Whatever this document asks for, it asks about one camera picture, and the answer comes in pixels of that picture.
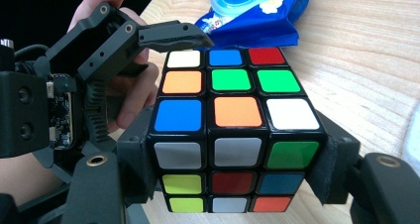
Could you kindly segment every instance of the wooden table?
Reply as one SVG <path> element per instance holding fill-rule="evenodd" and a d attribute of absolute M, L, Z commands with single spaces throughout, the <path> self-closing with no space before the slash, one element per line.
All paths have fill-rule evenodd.
<path fill-rule="evenodd" d="M 195 23 L 209 0 L 153 0 L 149 24 Z M 284 50 L 316 109 L 362 142 L 361 154 L 401 155 L 420 99 L 420 0 L 310 0 Z M 151 52 L 162 67 L 165 54 Z M 304 182 L 285 213 L 179 214 L 161 193 L 144 205 L 151 223 L 351 223 L 347 205 L 322 206 Z"/>

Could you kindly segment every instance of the snack package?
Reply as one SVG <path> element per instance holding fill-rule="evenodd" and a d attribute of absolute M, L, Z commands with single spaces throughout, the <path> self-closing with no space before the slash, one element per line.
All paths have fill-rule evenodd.
<path fill-rule="evenodd" d="M 212 8 L 195 23 L 216 49 L 289 47 L 298 43 L 293 24 L 309 0 L 210 0 Z"/>

